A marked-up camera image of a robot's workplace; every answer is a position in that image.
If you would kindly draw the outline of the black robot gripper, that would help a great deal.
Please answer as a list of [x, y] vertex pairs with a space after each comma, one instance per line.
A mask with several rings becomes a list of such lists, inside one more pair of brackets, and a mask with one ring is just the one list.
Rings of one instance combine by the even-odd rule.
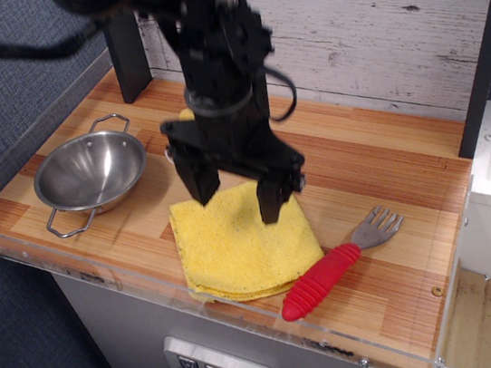
[[190, 196], [205, 206], [220, 185], [219, 171], [259, 180], [256, 193], [265, 224], [279, 220], [282, 205], [305, 185], [304, 157], [269, 126], [267, 88], [255, 85], [240, 102], [216, 106], [187, 97], [193, 121], [166, 121], [174, 166]]

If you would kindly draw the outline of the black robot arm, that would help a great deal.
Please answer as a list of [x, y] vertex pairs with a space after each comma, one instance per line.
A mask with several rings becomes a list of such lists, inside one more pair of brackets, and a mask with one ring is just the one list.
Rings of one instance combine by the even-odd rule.
[[271, 32], [247, 0], [53, 0], [62, 9], [105, 23], [122, 10], [156, 19], [184, 74], [192, 120], [166, 121], [167, 153], [191, 197], [208, 203], [219, 173], [257, 182], [261, 218], [279, 219], [303, 189], [304, 157], [273, 133], [265, 64]]

